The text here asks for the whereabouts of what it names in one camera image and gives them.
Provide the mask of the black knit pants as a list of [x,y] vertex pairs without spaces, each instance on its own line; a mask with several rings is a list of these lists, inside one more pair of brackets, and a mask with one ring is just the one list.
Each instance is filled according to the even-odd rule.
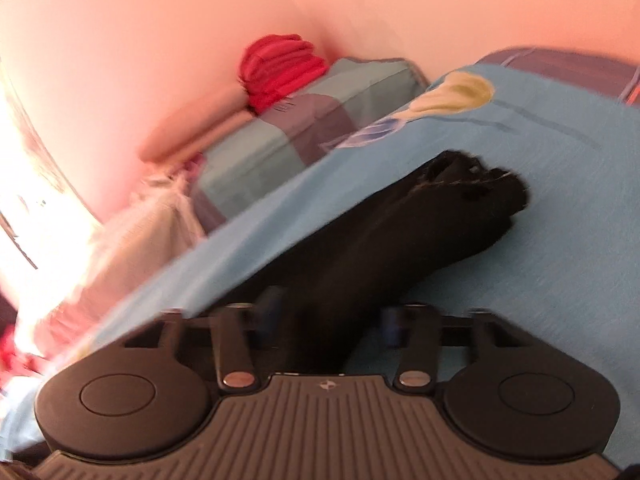
[[254,302],[283,289],[272,340],[279,370],[340,372],[382,310],[428,274],[484,252],[528,203],[525,181],[444,151],[269,261],[214,301]]

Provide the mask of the pink folded blanket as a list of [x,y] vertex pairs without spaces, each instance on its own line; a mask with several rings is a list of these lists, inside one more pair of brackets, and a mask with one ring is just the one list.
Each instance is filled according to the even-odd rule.
[[248,95],[234,82],[203,94],[161,119],[137,148],[142,162],[157,162],[246,110]]

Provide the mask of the beige pink pillow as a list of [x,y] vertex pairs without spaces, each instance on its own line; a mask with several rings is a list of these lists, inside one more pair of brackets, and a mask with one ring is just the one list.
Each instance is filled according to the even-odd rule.
[[194,248],[205,233],[186,196],[183,172],[147,178],[131,205],[90,240],[80,261],[64,266],[63,285],[52,297],[19,310],[18,350],[53,359],[98,327],[128,295]]

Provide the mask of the blue floral bed sheet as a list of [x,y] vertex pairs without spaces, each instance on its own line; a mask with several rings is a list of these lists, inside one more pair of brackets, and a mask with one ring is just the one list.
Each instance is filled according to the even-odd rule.
[[6,479],[634,479],[639,112],[499,65],[214,231],[13,397]]

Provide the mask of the red folded clothes stack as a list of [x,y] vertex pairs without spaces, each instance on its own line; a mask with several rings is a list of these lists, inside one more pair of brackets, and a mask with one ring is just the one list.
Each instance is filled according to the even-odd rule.
[[256,115],[324,76],[330,64],[299,35],[268,35],[248,46],[238,77]]

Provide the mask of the teal grey checked pillow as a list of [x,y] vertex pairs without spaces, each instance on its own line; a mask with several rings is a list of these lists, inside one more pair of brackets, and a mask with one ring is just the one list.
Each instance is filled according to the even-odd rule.
[[206,148],[190,189],[195,217],[213,232],[426,87],[420,70],[403,58],[341,58],[326,75]]

